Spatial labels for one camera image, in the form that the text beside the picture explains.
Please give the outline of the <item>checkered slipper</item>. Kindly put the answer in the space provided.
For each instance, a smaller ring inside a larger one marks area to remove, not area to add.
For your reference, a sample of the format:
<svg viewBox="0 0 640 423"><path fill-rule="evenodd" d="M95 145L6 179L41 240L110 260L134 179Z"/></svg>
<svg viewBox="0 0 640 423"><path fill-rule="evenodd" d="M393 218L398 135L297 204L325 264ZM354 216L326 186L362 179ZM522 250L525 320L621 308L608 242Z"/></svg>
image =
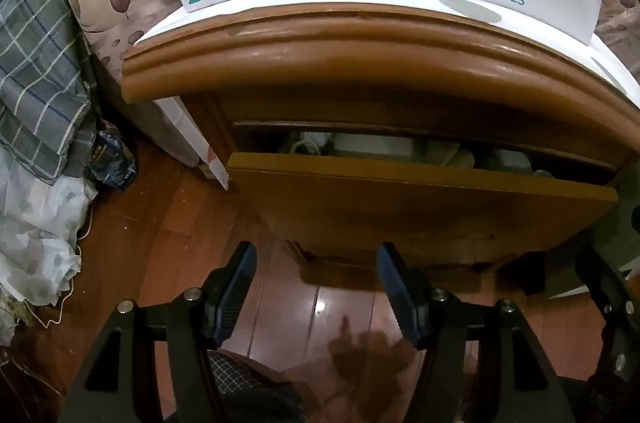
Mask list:
<svg viewBox="0 0 640 423"><path fill-rule="evenodd" d="M220 392L223 422L305 422L302 397L293 383L268 375L223 351L208 352Z"/></svg>

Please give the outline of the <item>dark blue crumpled wrapper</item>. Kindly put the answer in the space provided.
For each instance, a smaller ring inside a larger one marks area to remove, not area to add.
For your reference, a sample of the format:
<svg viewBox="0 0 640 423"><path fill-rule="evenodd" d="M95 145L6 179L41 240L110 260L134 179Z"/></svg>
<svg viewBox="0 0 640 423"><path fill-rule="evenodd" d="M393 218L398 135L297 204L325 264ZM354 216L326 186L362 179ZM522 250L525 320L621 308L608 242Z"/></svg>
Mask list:
<svg viewBox="0 0 640 423"><path fill-rule="evenodd" d="M120 191L125 190L138 175L136 157L122 141L119 130L102 119L96 123L96 139L88 171L96 182Z"/></svg>

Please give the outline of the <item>wooden drawer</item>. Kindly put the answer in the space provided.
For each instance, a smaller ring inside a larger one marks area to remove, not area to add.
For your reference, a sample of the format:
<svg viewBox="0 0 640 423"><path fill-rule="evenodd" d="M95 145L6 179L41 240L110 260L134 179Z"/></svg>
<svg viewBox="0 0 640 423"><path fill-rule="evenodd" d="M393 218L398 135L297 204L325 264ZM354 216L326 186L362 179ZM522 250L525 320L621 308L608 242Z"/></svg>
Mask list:
<svg viewBox="0 0 640 423"><path fill-rule="evenodd" d="M618 201L612 187L383 159L236 151L227 170L303 257L362 266L384 242L420 265L549 250Z"/></svg>

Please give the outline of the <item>wooden nightstand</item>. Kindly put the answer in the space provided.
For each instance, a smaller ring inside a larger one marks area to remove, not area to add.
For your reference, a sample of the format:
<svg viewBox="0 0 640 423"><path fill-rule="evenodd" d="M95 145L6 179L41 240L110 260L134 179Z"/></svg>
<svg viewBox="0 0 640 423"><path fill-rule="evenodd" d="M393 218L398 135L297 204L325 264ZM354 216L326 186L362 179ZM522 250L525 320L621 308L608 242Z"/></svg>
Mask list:
<svg viewBox="0 0 640 423"><path fill-rule="evenodd" d="M616 190L639 155L638 108L596 73L488 24L396 6L278 6L189 24L127 55L122 94L180 98L226 170L245 151Z"/></svg>

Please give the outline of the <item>white dotted table cover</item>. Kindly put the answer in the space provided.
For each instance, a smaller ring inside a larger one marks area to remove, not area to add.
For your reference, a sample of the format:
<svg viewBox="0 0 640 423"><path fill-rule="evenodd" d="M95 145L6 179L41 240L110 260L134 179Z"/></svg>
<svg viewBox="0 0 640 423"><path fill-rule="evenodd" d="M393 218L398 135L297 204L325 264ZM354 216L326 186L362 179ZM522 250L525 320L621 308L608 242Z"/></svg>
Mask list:
<svg viewBox="0 0 640 423"><path fill-rule="evenodd" d="M524 36L578 62L579 65L596 73L603 81L614 85L635 105L639 103L638 82L597 35L593 35L588 43L583 43L538 19L481 0L230 0L195 12L188 12L180 7L142 35L136 43L141 44L149 39L155 39L161 34L194 24L194 22L230 16L251 9L264 10L273 6L320 3L405 6L484 22L501 30Z"/></svg>

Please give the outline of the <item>white cardboard panel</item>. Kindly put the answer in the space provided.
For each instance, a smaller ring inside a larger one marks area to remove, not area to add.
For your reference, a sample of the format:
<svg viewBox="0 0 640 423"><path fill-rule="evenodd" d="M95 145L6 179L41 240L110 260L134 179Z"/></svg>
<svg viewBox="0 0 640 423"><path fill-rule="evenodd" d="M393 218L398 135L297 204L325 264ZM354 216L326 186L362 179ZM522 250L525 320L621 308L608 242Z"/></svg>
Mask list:
<svg viewBox="0 0 640 423"><path fill-rule="evenodd" d="M165 113L171 124L177 128L180 135L186 139L186 142L196 152L204 165L204 173L210 178L215 178L224 190L229 190L230 180L226 168L196 126L182 101L177 97L171 97L157 99L154 104L160 107L160 110Z"/></svg>

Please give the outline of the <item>white patterned plastic bag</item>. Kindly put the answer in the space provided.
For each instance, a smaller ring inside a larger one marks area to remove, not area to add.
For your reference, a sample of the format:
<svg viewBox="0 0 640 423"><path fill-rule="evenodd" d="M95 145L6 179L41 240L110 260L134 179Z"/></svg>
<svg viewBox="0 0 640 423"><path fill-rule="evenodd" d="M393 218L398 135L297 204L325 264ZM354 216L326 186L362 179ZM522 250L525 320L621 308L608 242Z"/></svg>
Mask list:
<svg viewBox="0 0 640 423"><path fill-rule="evenodd" d="M1 151L1 344L27 307L54 306L81 272L76 247L96 189L84 177L49 185Z"/></svg>

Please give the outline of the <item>grey plaid cloth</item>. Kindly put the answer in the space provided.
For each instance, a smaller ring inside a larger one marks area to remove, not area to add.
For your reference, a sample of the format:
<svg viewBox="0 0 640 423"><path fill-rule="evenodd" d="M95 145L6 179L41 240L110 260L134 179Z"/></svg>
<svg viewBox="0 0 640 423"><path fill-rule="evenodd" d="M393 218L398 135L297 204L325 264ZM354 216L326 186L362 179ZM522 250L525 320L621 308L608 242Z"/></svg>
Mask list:
<svg viewBox="0 0 640 423"><path fill-rule="evenodd" d="M1 145L45 183L80 177L89 164L89 76L67 0L1 1Z"/></svg>

